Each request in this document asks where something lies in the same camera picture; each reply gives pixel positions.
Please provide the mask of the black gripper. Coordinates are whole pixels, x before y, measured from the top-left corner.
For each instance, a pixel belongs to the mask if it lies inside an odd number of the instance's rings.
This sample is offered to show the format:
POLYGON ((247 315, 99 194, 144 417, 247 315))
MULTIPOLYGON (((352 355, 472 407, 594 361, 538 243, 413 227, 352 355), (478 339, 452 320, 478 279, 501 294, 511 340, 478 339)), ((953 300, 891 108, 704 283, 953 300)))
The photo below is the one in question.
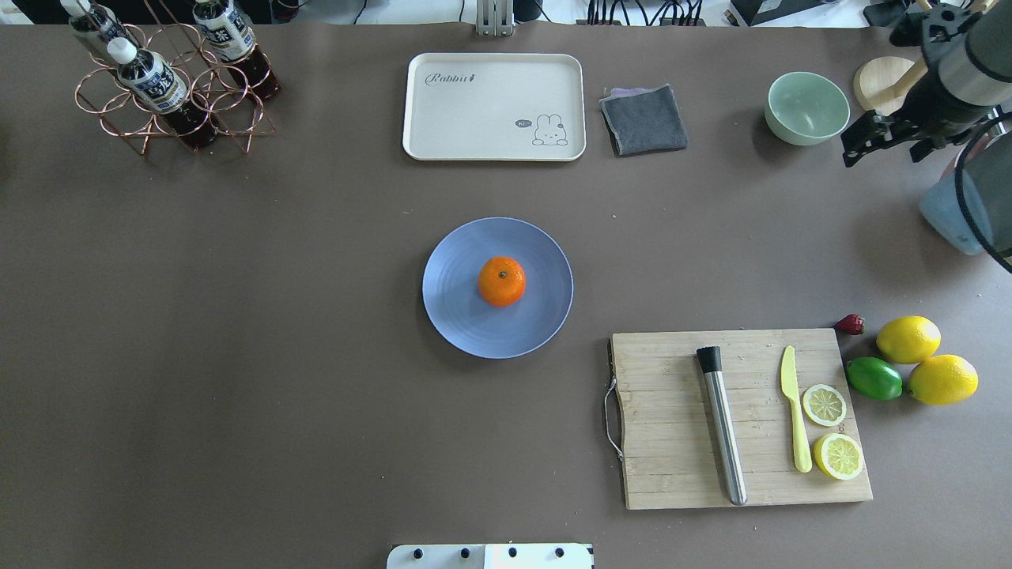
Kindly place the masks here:
POLYGON ((983 107, 958 100, 930 71, 912 87, 899 111, 881 115, 874 109, 840 134, 845 167, 853 167, 868 153, 913 141, 908 155, 919 163, 946 145, 963 145, 982 125, 995 102, 983 107))

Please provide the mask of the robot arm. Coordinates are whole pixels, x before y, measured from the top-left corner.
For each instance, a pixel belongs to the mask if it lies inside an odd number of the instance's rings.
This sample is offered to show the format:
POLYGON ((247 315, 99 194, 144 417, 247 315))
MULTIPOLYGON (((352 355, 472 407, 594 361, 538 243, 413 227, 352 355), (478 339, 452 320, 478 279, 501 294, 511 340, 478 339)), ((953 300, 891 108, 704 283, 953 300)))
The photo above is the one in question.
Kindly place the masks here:
POLYGON ((961 147, 950 173, 923 195, 920 212, 958 251, 986 252, 1010 267, 1010 7, 987 12, 941 2, 908 12, 893 43, 921 48, 925 74, 893 112, 874 109, 843 130, 843 160, 853 166, 865 155, 909 143, 914 162, 947 145, 961 147))

